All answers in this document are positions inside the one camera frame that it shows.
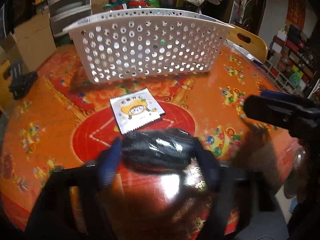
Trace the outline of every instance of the basket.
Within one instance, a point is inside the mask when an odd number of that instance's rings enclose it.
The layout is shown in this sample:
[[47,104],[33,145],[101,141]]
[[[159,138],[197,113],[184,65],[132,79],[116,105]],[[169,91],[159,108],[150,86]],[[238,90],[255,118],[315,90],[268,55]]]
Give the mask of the basket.
[[127,9],[83,18],[66,27],[92,83],[209,71],[232,26],[159,8]]

